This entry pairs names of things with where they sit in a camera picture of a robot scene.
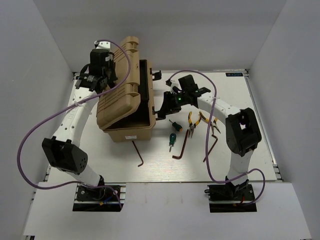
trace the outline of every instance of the toolbox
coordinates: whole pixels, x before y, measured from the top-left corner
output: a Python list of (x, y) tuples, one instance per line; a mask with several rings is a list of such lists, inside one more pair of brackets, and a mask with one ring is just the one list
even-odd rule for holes
[[(150, 140), (156, 124), (152, 64), (140, 60), (138, 44), (134, 36), (121, 42), (131, 61), (130, 74), (119, 88), (101, 96), (97, 105), (97, 124), (114, 142)], [(119, 48), (112, 52), (119, 83), (128, 71), (128, 61)]]

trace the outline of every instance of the white panel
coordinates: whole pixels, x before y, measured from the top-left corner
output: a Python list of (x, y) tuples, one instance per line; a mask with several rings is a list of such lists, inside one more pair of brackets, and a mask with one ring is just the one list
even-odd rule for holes
[(288, 1), (250, 71), (280, 172), (320, 239), (320, 1)]
[[(0, 1), (0, 238), (20, 239), (34, 189), (17, 168), (17, 149), (34, 125), (67, 104), (72, 73), (32, 0)], [(48, 161), (41, 143), (57, 121), (37, 130), (22, 151), (33, 182), (44, 179)]]
[[(253, 184), (255, 194), (261, 186)], [(41, 240), (310, 238), (290, 183), (268, 183), (257, 212), (246, 213), (210, 213), (206, 188), (206, 183), (128, 183), (121, 212), (72, 212), (75, 184), (39, 190), (24, 234)]]
[(101, 38), (140, 40), (155, 69), (245, 69), (285, 0), (34, 0), (73, 71)]
[[(174, 78), (185, 76), (189, 73), (180, 73)], [(163, 102), (164, 91), (169, 91), (166, 86), (167, 80), (172, 73), (163, 73), (162, 80), (153, 82), (155, 110), (159, 110)], [(208, 80), (198, 74), (192, 74), (198, 86), (207, 87), (213, 90)], [(241, 109), (254, 108), (250, 98), (244, 77), (226, 77), (223, 72), (206, 73), (217, 87), (217, 96), (227, 103)], [(189, 127), (188, 114), (193, 111), (192, 119), (196, 121), (199, 116), (199, 109), (186, 105), (181, 112), (168, 115), (166, 120), (156, 122), (150, 141), (137, 141), (144, 165), (137, 167), (141, 163), (139, 156), (131, 142), (112, 142), (107, 133), (98, 128), (96, 110), (94, 107), (92, 115), (84, 127), (80, 148), (88, 154), (88, 163), (98, 174), (104, 177), (108, 183), (127, 182), (200, 182), (210, 181), (206, 164), (203, 163), (205, 157), (205, 136), (207, 125), (202, 121), (195, 129), (193, 138), (187, 140), (182, 159), (173, 159), (172, 155), (179, 156), (184, 142), (185, 132)], [(202, 111), (208, 118), (209, 113)], [(175, 130), (172, 128), (169, 119), (177, 121), (182, 125), (183, 132), (177, 133), (176, 143), (169, 153), (169, 135)], [(216, 131), (219, 140), (212, 150), (210, 166), (213, 176), (217, 180), (224, 180), (230, 166), (231, 151), (226, 143), (225, 126), (217, 123), (221, 134)], [(209, 148), (212, 146), (214, 138), (210, 137)], [(263, 138), (254, 151), (249, 169), (261, 169), (267, 180), (276, 180), (273, 169), (272, 158)], [(249, 174), (250, 180), (262, 180), (260, 173)], [(55, 168), (51, 169), (49, 182), (63, 183), (72, 178), (64, 172)]]

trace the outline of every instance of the screwdriver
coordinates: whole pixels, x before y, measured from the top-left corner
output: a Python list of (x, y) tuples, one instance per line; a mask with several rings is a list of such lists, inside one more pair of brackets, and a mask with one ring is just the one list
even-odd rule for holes
[(170, 123), (172, 123), (172, 127), (174, 127), (174, 129), (178, 132), (181, 132), (182, 131), (182, 126), (180, 124), (178, 124), (176, 121), (175, 122), (172, 122), (170, 119), (169, 119)]
[(171, 148), (173, 147), (173, 145), (175, 145), (175, 142), (176, 142), (176, 138), (177, 138), (177, 135), (175, 133), (171, 133), (170, 134), (170, 141), (169, 141), (169, 146), (170, 146), (170, 149), (169, 149), (169, 153), (171, 153)]

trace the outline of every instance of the yellow handled pliers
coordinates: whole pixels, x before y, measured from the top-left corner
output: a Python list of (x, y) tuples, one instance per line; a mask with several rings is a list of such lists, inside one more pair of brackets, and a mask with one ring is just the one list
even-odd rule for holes
[[(203, 113), (201, 111), (199, 111), (199, 115), (201, 117), (202, 120), (204, 120), (206, 123), (209, 123), (209, 119), (206, 118)], [(218, 125), (217, 125), (217, 121), (218, 121), (218, 118), (216, 117), (213, 122), (211, 123), (211, 128), (212, 128), (212, 135), (215, 134), (215, 131), (214, 131), (214, 128), (221, 134), (219, 128), (218, 128)]]
[(192, 138), (194, 131), (195, 131), (195, 128), (196, 128), (196, 126), (198, 126), (198, 124), (200, 123), (200, 120), (201, 120), (201, 116), (199, 115), (198, 120), (195, 123), (193, 123), (192, 119), (191, 119), (191, 115), (192, 115), (192, 111), (189, 112), (189, 115), (188, 115), (188, 123), (189, 123), (188, 138), (190, 138), (190, 137)]

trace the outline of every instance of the wall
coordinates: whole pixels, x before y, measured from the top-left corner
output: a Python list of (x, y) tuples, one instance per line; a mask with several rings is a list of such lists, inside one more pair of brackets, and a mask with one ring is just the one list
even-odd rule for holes
[(286, 0), (34, 0), (72, 71), (93, 42), (140, 40), (154, 69), (249, 68)]
[(280, 172), (320, 239), (320, 1), (289, 0), (250, 70)]
[[(20, 239), (34, 189), (20, 176), (17, 149), (36, 123), (66, 105), (72, 73), (32, 0), (0, 1), (0, 238)], [(22, 167), (37, 183), (48, 162), (41, 143), (53, 121), (22, 151)]]

